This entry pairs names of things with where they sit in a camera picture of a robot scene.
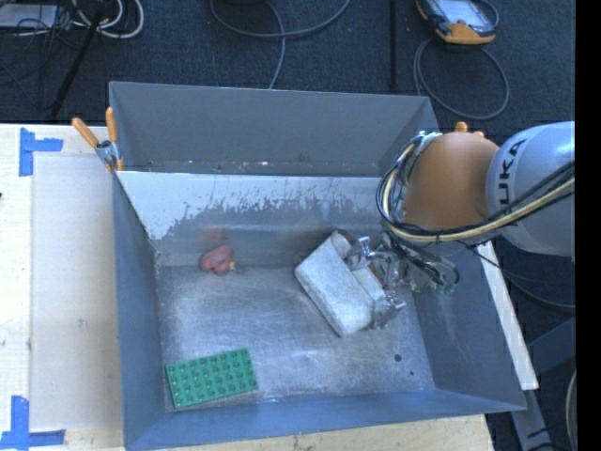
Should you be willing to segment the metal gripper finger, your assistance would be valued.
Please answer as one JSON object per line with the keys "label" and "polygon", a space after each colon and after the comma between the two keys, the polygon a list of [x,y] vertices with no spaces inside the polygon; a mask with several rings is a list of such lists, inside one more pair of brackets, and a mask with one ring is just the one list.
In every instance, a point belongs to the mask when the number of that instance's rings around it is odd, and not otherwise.
{"label": "metal gripper finger", "polygon": [[374,303],[371,328],[376,330],[385,329],[406,306],[407,302],[395,292],[384,293]]}
{"label": "metal gripper finger", "polygon": [[348,250],[345,263],[352,271],[358,271],[367,268],[377,257],[378,253],[372,248],[370,237],[362,236]]}

